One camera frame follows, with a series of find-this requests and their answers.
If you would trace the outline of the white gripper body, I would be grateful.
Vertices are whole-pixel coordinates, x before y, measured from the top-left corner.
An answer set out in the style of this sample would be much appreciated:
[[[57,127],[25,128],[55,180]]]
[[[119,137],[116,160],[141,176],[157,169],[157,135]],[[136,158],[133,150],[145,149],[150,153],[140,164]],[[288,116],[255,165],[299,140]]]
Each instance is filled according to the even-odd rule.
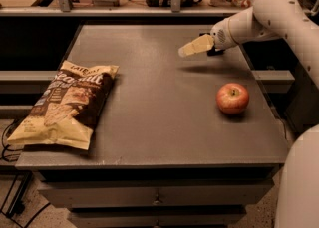
[[[230,19],[225,18],[212,26],[210,35],[214,39],[214,47],[219,50],[226,50],[238,45],[230,30]]]

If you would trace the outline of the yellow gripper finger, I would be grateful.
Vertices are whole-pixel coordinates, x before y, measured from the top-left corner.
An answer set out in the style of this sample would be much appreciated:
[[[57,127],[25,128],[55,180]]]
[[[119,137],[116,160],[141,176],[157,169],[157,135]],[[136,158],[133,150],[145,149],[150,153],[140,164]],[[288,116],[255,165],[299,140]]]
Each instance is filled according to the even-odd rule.
[[[209,51],[213,48],[213,46],[213,38],[208,34],[204,34],[179,48],[178,54],[181,57],[188,57],[194,54]]]

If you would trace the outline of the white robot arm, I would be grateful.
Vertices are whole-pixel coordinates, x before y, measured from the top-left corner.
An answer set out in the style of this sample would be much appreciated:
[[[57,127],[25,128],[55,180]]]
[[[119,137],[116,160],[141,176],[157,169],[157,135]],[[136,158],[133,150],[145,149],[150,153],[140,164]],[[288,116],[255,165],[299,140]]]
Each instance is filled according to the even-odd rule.
[[[215,24],[178,50],[182,57],[215,47],[283,39],[319,88],[319,26],[298,0],[254,0],[251,7]],[[274,228],[319,228],[319,124],[307,129],[287,155],[278,192]]]

